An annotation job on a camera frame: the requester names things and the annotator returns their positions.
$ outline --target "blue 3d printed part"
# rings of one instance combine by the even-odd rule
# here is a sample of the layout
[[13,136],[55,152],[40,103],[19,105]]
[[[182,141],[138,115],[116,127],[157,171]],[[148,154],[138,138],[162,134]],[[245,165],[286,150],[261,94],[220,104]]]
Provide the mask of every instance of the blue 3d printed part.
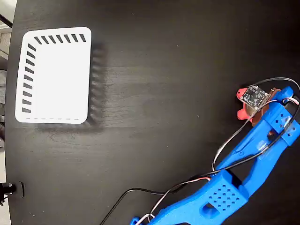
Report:
[[[280,102],[292,97],[290,87],[277,92],[273,99]],[[262,151],[271,141],[270,131],[280,133],[292,115],[279,102],[270,103],[269,110],[258,124],[244,137],[235,149],[218,165],[224,168],[247,156]],[[284,135],[267,152],[255,159],[249,176],[237,184],[226,170],[212,176],[212,180],[193,195],[161,210],[148,225],[220,225],[235,211],[248,202],[253,193],[266,181],[281,153],[291,146],[300,135],[300,125],[294,120]],[[135,217],[131,225],[139,218]]]

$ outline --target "white tray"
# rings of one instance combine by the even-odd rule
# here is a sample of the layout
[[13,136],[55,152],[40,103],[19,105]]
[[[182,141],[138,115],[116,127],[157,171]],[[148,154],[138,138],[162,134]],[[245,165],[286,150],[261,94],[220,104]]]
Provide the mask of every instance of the white tray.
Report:
[[91,31],[35,30],[22,41],[15,117],[24,123],[85,122],[88,115]]

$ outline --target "cable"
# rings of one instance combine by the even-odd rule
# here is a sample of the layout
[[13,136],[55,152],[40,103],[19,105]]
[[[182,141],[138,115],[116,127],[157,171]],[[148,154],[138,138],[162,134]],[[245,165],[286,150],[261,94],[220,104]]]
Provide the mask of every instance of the cable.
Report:
[[[177,189],[173,190],[172,192],[170,192],[170,194],[174,194],[176,192],[178,192],[179,190],[181,190],[184,186],[178,187]],[[111,208],[111,210],[109,210],[109,212],[107,213],[107,215],[104,217],[104,219],[101,221],[100,225],[103,225],[107,219],[110,217],[110,215],[113,213],[113,211],[116,209],[116,207],[119,205],[119,203],[122,201],[122,199],[130,192],[133,191],[142,191],[142,192],[146,192],[149,194],[153,194],[153,195],[164,195],[165,192],[157,192],[157,191],[152,191],[152,190],[148,190],[148,189],[144,189],[144,188],[132,188],[129,189],[127,191],[125,191],[121,197],[116,201],[116,203],[113,205],[113,207]]]
[[293,97],[286,97],[284,99],[289,100],[289,101],[295,103],[296,105],[299,105],[299,102],[296,99],[294,99]]
[[149,216],[148,216],[148,221],[150,222],[150,215],[153,214],[153,211],[157,208],[157,206],[162,202],[162,200],[167,196],[167,194],[172,191],[172,189],[174,188],[178,188],[184,184],[189,184],[189,183],[193,183],[193,182],[197,182],[197,181],[200,181],[200,180],[204,180],[204,179],[207,179],[208,181],[211,180],[211,178],[209,177],[199,177],[197,179],[194,179],[194,180],[188,180],[188,181],[185,181],[185,182],[182,182],[182,183],[179,183],[179,184],[176,184],[174,185],[173,187],[171,187],[169,190],[166,191],[166,193],[156,202],[156,204],[154,205],[154,207],[151,209],[151,212],[149,213]]
[[[262,83],[266,83],[266,82],[271,82],[271,81],[276,81],[276,80],[284,80],[284,81],[289,81],[289,82],[292,82],[294,83],[298,90],[299,90],[299,94],[300,94],[300,86],[298,85],[297,82],[295,82],[294,80],[290,79],[290,78],[286,78],[286,77],[276,77],[276,78],[269,78],[269,79],[265,79],[265,80],[262,80],[262,81],[259,81],[255,84],[252,84],[252,85],[249,85],[247,87],[251,87],[251,86],[255,86],[255,85],[259,85],[259,84],[262,84]],[[255,159],[257,157],[259,157],[261,154],[263,154],[267,149],[269,149],[270,147],[272,147],[280,138],[281,136],[286,132],[286,130],[288,129],[288,127],[291,125],[291,123],[295,120],[295,116],[299,113],[300,111],[300,105],[298,105],[298,108],[296,110],[296,112],[294,113],[294,115],[292,116],[292,118],[290,119],[290,121],[288,121],[287,125],[285,126],[285,128],[283,129],[283,131],[277,136],[277,138],[275,138],[266,148],[264,148],[262,151],[260,151],[259,153],[255,154],[255,155],[252,155],[250,157],[247,157],[247,158],[244,158],[242,159],[241,161],[238,161],[232,165],[229,165],[229,166],[226,166],[224,168],[221,168],[221,169],[218,169],[218,170],[215,170],[215,171],[211,171],[211,172],[207,172],[207,173],[204,173],[202,175],[195,175],[193,177],[191,177],[189,180],[187,181],[192,181],[192,180],[195,180],[195,178],[204,178],[206,176],[209,176],[209,175],[213,175],[213,174],[216,174],[218,172],[220,172],[221,170],[228,170],[228,169],[232,169],[234,167],[237,167],[243,163],[246,163],[248,161],[251,161],[252,159]],[[173,191],[170,191],[166,194],[173,194],[173,193],[176,193],[178,192],[179,190],[181,190],[186,184],[188,184],[188,182],[185,181],[183,183],[180,183],[178,185],[175,185],[177,188]],[[153,194],[153,195],[165,195],[165,193],[162,193],[162,192],[155,192],[155,191],[151,191],[151,190],[147,190],[147,189],[143,189],[143,188],[132,188],[132,189],[129,189],[127,190],[126,192],[124,192],[121,197],[117,200],[117,202],[114,204],[114,206],[112,207],[112,209],[107,213],[107,215],[105,216],[105,218],[102,220],[102,222],[100,223],[100,225],[103,225],[105,223],[105,221],[109,218],[109,216],[112,214],[112,212],[115,210],[115,208],[118,206],[118,204],[121,202],[121,200],[125,197],[126,194],[128,194],[129,192],[132,192],[132,191],[143,191],[143,192],[147,192],[147,193],[150,193],[150,194]]]
[[262,106],[260,106],[255,113],[252,114],[252,116],[249,117],[249,119],[230,137],[228,138],[222,145],[220,148],[218,148],[217,153],[214,157],[214,160],[211,163],[212,166],[212,170],[215,171],[215,163],[217,158],[219,157],[219,155],[221,154],[222,150],[224,149],[224,147],[246,126],[246,124],[259,112],[261,111],[262,108],[264,108],[266,105],[270,104],[271,102],[277,102],[277,100],[271,100],[266,102],[265,104],[263,104]]
[[13,27],[13,23],[10,22],[7,18],[5,18],[4,16],[2,16],[1,14],[0,14],[0,20],[2,22],[4,22],[7,26],[9,26],[10,28]]
[[140,225],[142,223],[142,221],[145,220],[145,218],[152,216],[153,218],[155,218],[154,215],[147,213],[145,216],[143,216],[135,225]]
[[[285,80],[285,81],[290,81],[290,82],[292,82],[292,83],[294,83],[294,84],[296,84],[296,86],[298,87],[298,90],[299,90],[299,94],[300,94],[300,86],[298,85],[298,83],[297,82],[295,82],[294,80],[292,80],[292,79],[290,79],[290,78],[286,78],[286,77],[278,77],[278,78],[271,78],[271,79],[266,79],[266,80],[263,80],[263,81],[260,81],[260,82],[257,82],[257,83],[255,83],[255,84],[252,84],[252,85],[250,85],[250,86],[247,86],[247,88],[248,87],[251,87],[251,86],[255,86],[255,85],[258,85],[258,84],[261,84],[261,83],[265,83],[265,82],[269,82],[269,81],[274,81],[274,80]],[[296,117],[296,115],[298,114],[298,112],[299,112],[299,109],[300,109],[300,105],[298,105],[298,108],[297,108],[297,110],[296,110],[296,112],[294,113],[294,115],[292,116],[292,118],[287,122],[287,124],[285,125],[285,127],[284,127],[284,129],[282,130],[282,132],[280,132],[280,134],[268,145],[268,146],[266,146],[262,151],[260,151],[260,152],[258,152],[257,154],[255,154],[255,155],[252,155],[252,156],[250,156],[250,157],[248,157],[248,158],[244,158],[244,159],[242,159],[241,161],[238,161],[238,162],[236,162],[236,163],[234,163],[234,164],[232,164],[232,165],[229,165],[229,166],[226,166],[226,167],[224,167],[224,168],[221,168],[221,169],[218,169],[218,170],[215,170],[215,171],[211,171],[211,172],[207,172],[207,173],[205,173],[205,174],[202,174],[202,175],[200,175],[199,176],[199,178],[203,178],[203,177],[206,177],[206,176],[209,176],[209,175],[213,175],[213,174],[216,174],[216,173],[218,173],[218,172],[220,172],[221,170],[229,170],[229,169],[232,169],[232,168],[234,168],[234,167],[236,167],[236,166],[239,166],[239,165],[241,165],[241,164],[243,164],[243,163],[246,163],[246,162],[248,162],[248,161],[250,161],[250,160],[252,160],[252,159],[255,159],[255,158],[257,158],[257,157],[259,157],[261,154],[263,154],[266,150],[268,150],[269,148],[271,148],[280,138],[281,138],[281,136],[286,132],[286,130],[288,129],[288,127],[291,125],[291,123],[295,120],[295,117]]]

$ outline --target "dark wooden table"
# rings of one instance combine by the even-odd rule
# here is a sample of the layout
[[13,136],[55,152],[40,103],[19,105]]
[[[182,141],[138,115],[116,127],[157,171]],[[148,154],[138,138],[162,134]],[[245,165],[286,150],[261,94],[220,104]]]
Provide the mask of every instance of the dark wooden table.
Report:
[[[274,76],[300,82],[299,7],[299,1],[274,0],[18,1],[7,74],[6,168],[7,180],[26,189],[23,199],[9,199],[12,224],[97,225],[128,188],[164,191],[208,171],[216,149],[242,124],[235,98],[241,84]],[[80,26],[92,30],[88,121],[18,123],[23,35]],[[297,224],[299,156],[297,142],[224,224]],[[161,207],[201,185],[167,197]],[[107,225],[128,225],[156,200],[129,194]]]

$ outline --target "circuit board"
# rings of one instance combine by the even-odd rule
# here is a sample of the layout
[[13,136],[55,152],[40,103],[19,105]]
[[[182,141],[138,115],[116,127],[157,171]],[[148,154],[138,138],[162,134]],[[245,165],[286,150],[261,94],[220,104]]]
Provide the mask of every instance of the circuit board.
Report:
[[249,87],[242,95],[240,100],[257,110],[262,104],[264,104],[270,98],[270,94],[260,89],[258,86]]

